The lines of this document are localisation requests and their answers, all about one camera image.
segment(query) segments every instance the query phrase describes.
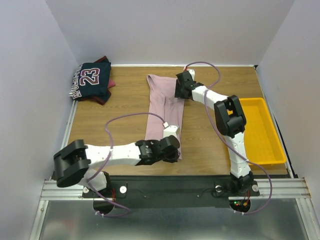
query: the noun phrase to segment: wall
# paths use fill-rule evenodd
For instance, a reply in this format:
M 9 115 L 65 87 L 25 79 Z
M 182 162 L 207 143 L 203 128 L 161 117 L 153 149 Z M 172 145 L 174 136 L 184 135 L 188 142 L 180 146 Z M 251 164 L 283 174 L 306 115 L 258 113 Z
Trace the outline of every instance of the wall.
M 43 0 L 0 7 L 0 238 L 29 239 L 77 62 Z
M 257 68 L 292 165 L 320 219 L 320 1 L 296 0 Z
M 80 63 L 258 64 L 294 0 L 46 0 Z

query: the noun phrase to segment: white metal frame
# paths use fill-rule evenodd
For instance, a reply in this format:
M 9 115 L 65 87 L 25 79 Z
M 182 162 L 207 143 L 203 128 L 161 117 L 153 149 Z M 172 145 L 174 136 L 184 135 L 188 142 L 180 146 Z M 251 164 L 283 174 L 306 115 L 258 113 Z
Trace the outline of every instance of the white metal frame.
M 77 101 L 73 101 L 64 137 L 61 144 L 61 149 L 64 148 L 69 141 L 69 136 L 72 124 L 77 110 Z M 274 125 L 275 119 L 270 111 Z M 303 178 L 294 178 L 291 165 L 287 159 L 286 168 L 291 178 L 272 179 L 273 185 L 273 199 L 296 199 L 299 212 L 310 240 L 320 240 L 320 225 L 316 217 L 314 207 L 311 202 L 311 196 L 308 190 L 306 181 Z M 256 179 L 259 185 L 260 196 L 251 197 L 252 199 L 265 199 L 269 197 L 270 186 L 267 179 Z M 90 198 L 82 198 L 83 187 L 75 185 L 67 188 L 58 188 L 56 181 L 44 181 L 40 196 L 38 209 L 35 215 L 33 227 L 30 234 L 30 240 L 39 240 L 41 230 L 44 224 L 47 207 L 49 201 L 88 201 Z

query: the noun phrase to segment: wooden tabletop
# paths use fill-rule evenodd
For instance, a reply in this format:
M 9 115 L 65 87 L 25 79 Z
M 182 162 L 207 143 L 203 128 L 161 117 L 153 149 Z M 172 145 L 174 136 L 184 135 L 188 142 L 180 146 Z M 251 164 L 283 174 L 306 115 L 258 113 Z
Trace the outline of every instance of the wooden tabletop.
M 194 67 L 195 80 L 206 86 L 213 83 L 217 72 L 212 67 Z M 212 90 L 219 94 L 239 98 L 263 97 L 253 67 L 220 67 L 220 83 Z M 111 78 L 116 86 L 105 105 L 94 101 L 80 101 L 77 105 L 69 143 L 83 139 L 85 144 L 108 146 L 105 123 L 120 115 L 149 110 L 148 74 L 176 77 L 182 67 L 113 67 Z M 143 140 L 147 115 L 122 118 L 109 125 L 115 145 Z M 110 175 L 228 175 L 230 160 L 227 147 L 213 130 L 203 104 L 186 100 L 181 129 L 183 159 L 176 163 L 157 162 L 150 166 L 115 165 L 105 168 Z M 284 164 L 264 165 L 270 174 L 287 174 Z M 252 167 L 254 174 L 263 174 Z

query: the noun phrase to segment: cable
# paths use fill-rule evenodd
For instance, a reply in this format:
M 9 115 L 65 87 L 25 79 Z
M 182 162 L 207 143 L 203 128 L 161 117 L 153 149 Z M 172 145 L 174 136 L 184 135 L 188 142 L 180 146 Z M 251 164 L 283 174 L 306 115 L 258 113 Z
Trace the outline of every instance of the cable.
M 206 114 L 208 115 L 209 117 L 209 120 L 210 120 L 210 123 L 215 131 L 215 133 L 218 135 L 218 137 L 220 138 L 220 140 L 231 150 L 233 151 L 235 154 L 237 154 L 240 158 L 242 158 L 244 161 L 248 162 L 249 164 L 252 164 L 252 165 L 255 165 L 257 167 L 259 167 L 260 169 L 262 169 L 262 171 L 265 173 L 265 175 L 267 176 L 267 178 L 269 179 L 269 183 L 270 183 L 270 194 L 269 194 L 269 198 L 267 199 L 266 203 L 260 207 L 259 209 L 257 210 L 254 210 L 254 211 L 251 211 L 251 212 L 238 212 L 238 213 L 241 213 L 243 215 L 251 215 L 251 214 L 255 214 L 255 213 L 258 213 L 260 212 L 261 210 L 263 210 L 270 202 L 271 200 L 271 196 L 272 196 L 272 192 L 273 192 L 273 186 L 272 186 L 272 181 L 271 181 L 271 177 L 270 175 L 268 174 L 268 172 L 265 170 L 264 167 L 262 167 L 261 165 L 257 164 L 257 163 L 254 163 L 254 162 L 251 162 L 249 161 L 246 157 L 242 156 L 239 152 L 237 152 L 231 145 L 229 145 L 226 140 L 224 139 L 224 137 L 220 134 L 217 126 L 214 124 L 214 121 L 209 113 L 209 109 L 208 109 L 208 105 L 207 105 L 207 93 L 208 91 L 210 90 L 210 88 L 212 88 L 214 85 L 216 85 L 217 83 L 220 82 L 220 79 L 221 79 L 221 72 L 220 70 L 213 64 L 209 63 L 209 62 L 206 62 L 206 61 L 195 61 L 195 62 L 192 62 L 192 63 L 189 63 L 187 64 L 185 67 L 184 67 L 184 70 L 186 71 L 188 69 L 189 66 L 193 65 L 193 64 L 207 64 L 207 65 L 210 65 L 211 67 L 213 67 L 214 69 L 216 69 L 216 71 L 218 72 L 218 79 L 217 81 L 215 81 L 214 83 L 212 83 L 211 85 L 209 85 L 207 87 L 207 90 L 205 90 L 204 92 L 204 106 L 205 106 L 205 111 L 206 111 Z
M 87 184 L 88 186 L 102 199 L 104 199 L 105 201 L 107 201 L 108 203 L 114 205 L 114 206 L 117 206 L 119 208 L 122 208 L 122 209 L 125 209 L 126 212 L 125 213 L 121 213 L 121 214 L 117 214 L 117 215 L 104 215 L 103 213 L 100 213 L 100 212 L 96 212 L 96 214 L 102 216 L 102 217 L 122 217 L 122 216 L 125 216 L 127 214 L 129 214 L 131 212 L 131 210 L 129 208 L 127 208 L 126 206 L 123 206 L 119 203 L 116 203 L 116 202 L 113 202 L 113 201 L 110 201 L 109 199 L 107 199 L 105 196 L 103 196 L 100 192 L 98 192 L 91 184 L 90 184 L 90 181 L 92 179 L 94 179 L 101 171 L 102 169 L 107 165 L 111 155 L 112 155 L 112 151 L 114 149 L 114 139 L 112 137 L 112 134 L 111 132 L 108 130 L 108 124 L 113 122 L 114 120 L 117 120 L 117 119 L 122 119 L 122 118 L 125 118 L 125 117 L 129 117 L 129 116 L 135 116 L 135 115 L 144 115 L 144 114 L 148 114 L 148 115 L 153 115 L 159 119 L 161 119 L 161 121 L 163 123 L 165 123 L 166 121 L 159 115 L 153 113 L 153 112 L 137 112 L 137 113 L 130 113 L 130 114 L 126 114 L 126 115 L 121 115 L 121 116 L 117 116 L 109 121 L 106 122 L 106 124 L 104 125 L 104 130 L 106 131 L 106 133 L 109 135 L 109 139 L 110 139 L 110 150 L 109 150 L 109 154 L 108 156 L 106 157 L 106 159 L 104 160 L 103 164 L 101 165 L 101 167 L 96 171 L 95 174 L 93 174 L 91 177 L 89 177 L 86 181 L 87 181 Z

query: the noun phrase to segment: wooden table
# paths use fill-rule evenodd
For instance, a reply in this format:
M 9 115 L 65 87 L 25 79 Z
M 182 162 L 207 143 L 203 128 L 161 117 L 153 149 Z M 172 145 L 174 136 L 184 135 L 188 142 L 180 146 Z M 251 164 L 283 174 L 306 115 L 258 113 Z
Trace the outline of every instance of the wooden table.
M 194 67 L 195 80 L 208 86 L 217 77 L 212 67 Z M 173 77 L 182 67 L 113 67 L 111 78 L 116 86 L 112 96 L 101 106 L 94 101 L 80 101 L 77 105 L 69 143 L 84 139 L 85 144 L 108 146 L 109 138 L 105 123 L 117 116 L 147 112 L 149 110 L 149 85 L 147 75 Z M 213 90 L 223 95 L 239 98 L 263 97 L 253 67 L 221 67 L 222 78 Z M 119 119 L 109 125 L 115 145 L 125 145 L 143 140 L 147 115 Z M 186 100 L 181 130 L 183 159 L 176 163 L 157 162 L 150 166 L 116 165 L 106 167 L 111 175 L 228 175 L 230 160 L 228 150 L 213 130 L 205 107 L 198 102 Z M 264 165 L 270 174 L 287 174 L 284 164 Z M 263 174 L 252 167 L 254 174 Z

